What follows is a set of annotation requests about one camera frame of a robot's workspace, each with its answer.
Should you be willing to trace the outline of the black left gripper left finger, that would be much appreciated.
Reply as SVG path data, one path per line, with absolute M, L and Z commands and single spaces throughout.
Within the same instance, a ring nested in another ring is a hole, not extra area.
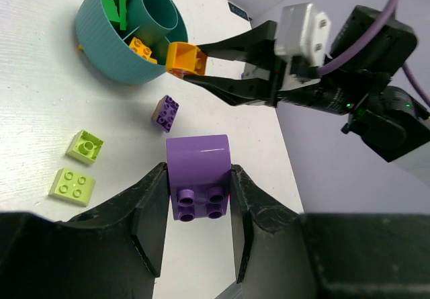
M 1 297 L 151 298 L 167 216 L 165 163 L 66 222 L 4 212 Z

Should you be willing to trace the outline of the yellow butterfly curved lego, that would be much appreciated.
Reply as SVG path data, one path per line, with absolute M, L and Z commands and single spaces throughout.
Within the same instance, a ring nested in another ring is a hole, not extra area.
M 172 42 L 167 50 L 165 66 L 168 73 L 180 79 L 186 75 L 203 76 L 207 59 L 208 56 L 193 44 Z

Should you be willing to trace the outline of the purple butterfly curved lego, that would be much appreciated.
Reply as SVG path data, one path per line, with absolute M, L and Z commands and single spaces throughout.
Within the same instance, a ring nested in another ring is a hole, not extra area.
M 166 140 L 173 219 L 218 219 L 226 214 L 231 157 L 225 134 Z

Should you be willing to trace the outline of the small yellow square lego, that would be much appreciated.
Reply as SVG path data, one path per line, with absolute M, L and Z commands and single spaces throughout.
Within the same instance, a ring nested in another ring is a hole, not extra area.
M 132 38 L 131 42 L 129 43 L 129 47 L 143 59 L 157 64 L 157 60 L 152 57 L 152 50 L 137 37 Z

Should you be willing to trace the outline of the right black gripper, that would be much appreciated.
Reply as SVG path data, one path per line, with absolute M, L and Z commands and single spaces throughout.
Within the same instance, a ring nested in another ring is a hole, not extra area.
M 219 42 L 199 44 L 207 56 L 245 60 L 253 68 L 245 79 L 186 75 L 184 81 L 202 87 L 231 106 L 281 102 L 332 114 L 349 113 L 369 95 L 378 95 L 415 50 L 418 38 L 407 24 L 390 16 L 369 36 L 381 11 L 353 8 L 332 46 L 325 48 L 320 67 L 295 56 L 284 61 L 273 52 L 277 22 L 265 23 Z

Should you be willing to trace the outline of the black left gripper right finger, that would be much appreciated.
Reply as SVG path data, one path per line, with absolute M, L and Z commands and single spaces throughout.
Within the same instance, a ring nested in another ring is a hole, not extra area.
M 244 298 L 428 298 L 429 217 L 297 214 L 239 165 L 230 180 Z

